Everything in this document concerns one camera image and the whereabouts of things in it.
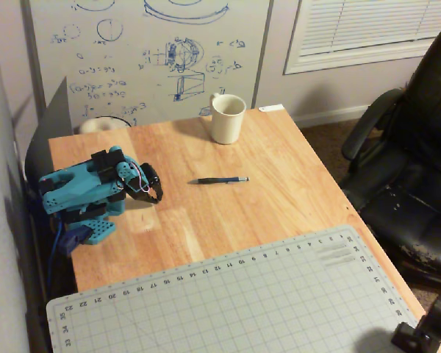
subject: chair seat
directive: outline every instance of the chair seat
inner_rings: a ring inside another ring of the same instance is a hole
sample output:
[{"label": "chair seat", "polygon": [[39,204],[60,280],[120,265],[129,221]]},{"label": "chair seat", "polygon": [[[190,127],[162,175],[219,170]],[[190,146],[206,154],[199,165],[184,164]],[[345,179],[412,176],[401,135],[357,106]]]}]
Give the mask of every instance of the chair seat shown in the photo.
[{"label": "chair seat", "polygon": [[441,169],[387,141],[340,186],[387,251],[441,271]]}]

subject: wooden desk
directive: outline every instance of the wooden desk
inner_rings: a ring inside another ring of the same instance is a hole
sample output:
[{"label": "wooden desk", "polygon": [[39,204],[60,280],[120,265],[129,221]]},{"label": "wooden desk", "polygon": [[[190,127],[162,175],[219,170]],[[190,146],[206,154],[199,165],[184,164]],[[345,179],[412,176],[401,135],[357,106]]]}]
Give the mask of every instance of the wooden desk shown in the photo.
[{"label": "wooden desk", "polygon": [[[421,317],[423,308],[343,195],[286,110],[249,110],[240,139],[209,138],[209,118],[50,140],[56,169],[119,145],[154,166],[165,192],[157,206],[126,200],[117,231],[72,253],[80,291],[285,237],[350,224]],[[201,177],[250,177],[233,185],[189,185]]]}]

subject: robotic arm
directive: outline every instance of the robotic arm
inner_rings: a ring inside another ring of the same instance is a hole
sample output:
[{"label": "robotic arm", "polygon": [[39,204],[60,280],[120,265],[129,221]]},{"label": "robotic arm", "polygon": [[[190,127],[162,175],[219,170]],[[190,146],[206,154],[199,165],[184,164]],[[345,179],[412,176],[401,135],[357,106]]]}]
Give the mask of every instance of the robotic arm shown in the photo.
[{"label": "robotic arm", "polygon": [[[163,196],[155,170],[148,163],[138,165],[119,146],[42,177],[39,189],[46,212],[59,213],[68,225],[57,244],[66,255],[80,243],[97,244],[115,230],[115,224],[104,219],[124,212],[127,193],[133,199],[152,204]],[[150,194],[151,189],[156,197]]]}]

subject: brown carpet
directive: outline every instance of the brown carpet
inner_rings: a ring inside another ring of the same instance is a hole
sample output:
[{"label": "brown carpet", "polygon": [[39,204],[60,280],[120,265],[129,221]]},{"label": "brown carpet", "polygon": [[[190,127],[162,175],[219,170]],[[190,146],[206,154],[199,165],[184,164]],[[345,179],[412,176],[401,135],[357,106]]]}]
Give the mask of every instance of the brown carpet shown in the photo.
[{"label": "brown carpet", "polygon": [[[320,125],[301,129],[310,146],[329,170],[334,179],[339,182],[348,170],[348,161],[341,155],[341,146],[350,134],[357,121],[344,121],[329,125]],[[437,297],[437,293],[412,288],[413,293],[425,310],[429,309]]]}]

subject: pen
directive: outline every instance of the pen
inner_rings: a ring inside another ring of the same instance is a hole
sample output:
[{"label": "pen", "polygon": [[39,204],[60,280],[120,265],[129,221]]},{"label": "pen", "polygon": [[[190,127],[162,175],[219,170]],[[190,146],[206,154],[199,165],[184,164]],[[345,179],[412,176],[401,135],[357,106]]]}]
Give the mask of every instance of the pen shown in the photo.
[{"label": "pen", "polygon": [[203,179],[194,179],[190,181],[190,184],[221,184],[226,182],[227,184],[231,182],[247,182],[250,178],[236,176],[234,178],[203,178]]}]

